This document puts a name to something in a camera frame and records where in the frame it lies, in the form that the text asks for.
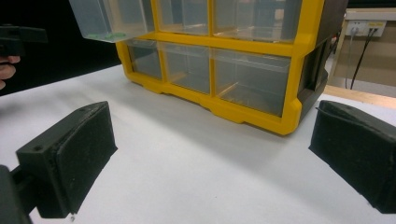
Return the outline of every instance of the white table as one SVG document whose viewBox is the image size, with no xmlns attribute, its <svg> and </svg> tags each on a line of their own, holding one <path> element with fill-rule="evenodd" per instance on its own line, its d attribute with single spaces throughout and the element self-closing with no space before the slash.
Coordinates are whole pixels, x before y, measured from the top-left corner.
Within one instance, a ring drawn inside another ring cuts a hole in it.
<svg viewBox="0 0 396 224">
<path fill-rule="evenodd" d="M 396 125 L 396 110 L 322 95 Z M 130 82 L 121 66 L 0 97 L 0 164 L 75 109 L 108 101 L 119 150 L 74 223 L 396 223 L 309 149 L 317 111 L 281 137 Z M 70 223 L 42 219 L 34 223 Z"/>
</svg>

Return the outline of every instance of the wall socket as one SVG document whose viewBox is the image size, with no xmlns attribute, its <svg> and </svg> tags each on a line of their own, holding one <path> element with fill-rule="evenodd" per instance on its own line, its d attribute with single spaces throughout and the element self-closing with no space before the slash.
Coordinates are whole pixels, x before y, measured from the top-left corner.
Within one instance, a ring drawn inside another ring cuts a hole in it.
<svg viewBox="0 0 396 224">
<path fill-rule="evenodd" d="M 346 35 L 352 35 L 357 29 L 355 36 L 367 36 L 370 29 L 377 29 L 373 36 L 381 36 L 384 33 L 386 21 L 348 21 Z"/>
</svg>

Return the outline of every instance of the beige wall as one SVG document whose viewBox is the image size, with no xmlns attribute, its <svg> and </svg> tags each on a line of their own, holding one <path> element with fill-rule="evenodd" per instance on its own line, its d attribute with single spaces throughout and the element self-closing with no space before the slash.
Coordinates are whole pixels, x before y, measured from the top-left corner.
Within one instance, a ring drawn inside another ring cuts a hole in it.
<svg viewBox="0 0 396 224">
<path fill-rule="evenodd" d="M 344 41 L 338 46 L 338 55 L 334 59 L 332 69 L 332 75 L 335 77 L 345 77 L 348 67 L 350 36 L 341 38 L 344 38 Z M 355 36 L 353 39 L 349 78 L 353 77 L 365 39 L 364 36 Z M 381 37 L 373 37 L 356 79 L 396 87 L 396 21 L 388 21 L 384 34 Z"/>
</svg>

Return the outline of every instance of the plastic bin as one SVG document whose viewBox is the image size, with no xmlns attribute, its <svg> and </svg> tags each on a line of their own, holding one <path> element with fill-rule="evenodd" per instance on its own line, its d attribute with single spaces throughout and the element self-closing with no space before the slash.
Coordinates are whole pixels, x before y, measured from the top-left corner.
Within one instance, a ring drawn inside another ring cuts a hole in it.
<svg viewBox="0 0 396 224">
<path fill-rule="evenodd" d="M 193 91 L 210 93 L 209 48 L 162 42 L 161 50 L 169 82 Z"/>
<path fill-rule="evenodd" d="M 302 0 L 216 0 L 215 36 L 292 42 Z"/>
<path fill-rule="evenodd" d="M 162 79 L 157 41 L 132 39 L 127 42 L 133 69 L 137 73 Z"/>
<path fill-rule="evenodd" d="M 84 38 L 118 42 L 154 31 L 147 0 L 69 0 Z"/>
<path fill-rule="evenodd" d="M 208 35 L 206 0 L 158 0 L 160 31 Z"/>
<path fill-rule="evenodd" d="M 290 58 L 213 49 L 216 95 L 281 117 Z"/>
</svg>

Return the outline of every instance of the black handheld object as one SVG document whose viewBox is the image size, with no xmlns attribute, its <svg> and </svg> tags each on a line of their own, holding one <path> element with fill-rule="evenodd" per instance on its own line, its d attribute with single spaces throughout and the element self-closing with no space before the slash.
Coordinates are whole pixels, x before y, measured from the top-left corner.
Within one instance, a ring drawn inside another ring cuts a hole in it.
<svg viewBox="0 0 396 224">
<path fill-rule="evenodd" d="M 309 147 L 384 214 L 396 214 L 396 127 L 349 105 L 321 101 Z"/>
<path fill-rule="evenodd" d="M 0 56 L 25 56 L 23 42 L 47 43 L 46 30 L 12 25 L 0 26 Z"/>
<path fill-rule="evenodd" d="M 107 102 L 86 105 L 17 151 L 20 166 L 0 166 L 0 223 L 76 214 L 117 150 Z"/>
</svg>

